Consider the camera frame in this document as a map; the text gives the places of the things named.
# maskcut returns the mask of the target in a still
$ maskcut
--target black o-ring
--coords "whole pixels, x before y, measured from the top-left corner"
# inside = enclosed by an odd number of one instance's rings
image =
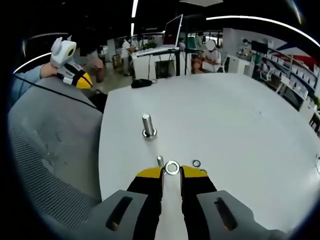
[[[201,162],[199,160],[193,160],[192,161],[192,166],[194,166],[195,168],[200,168]]]

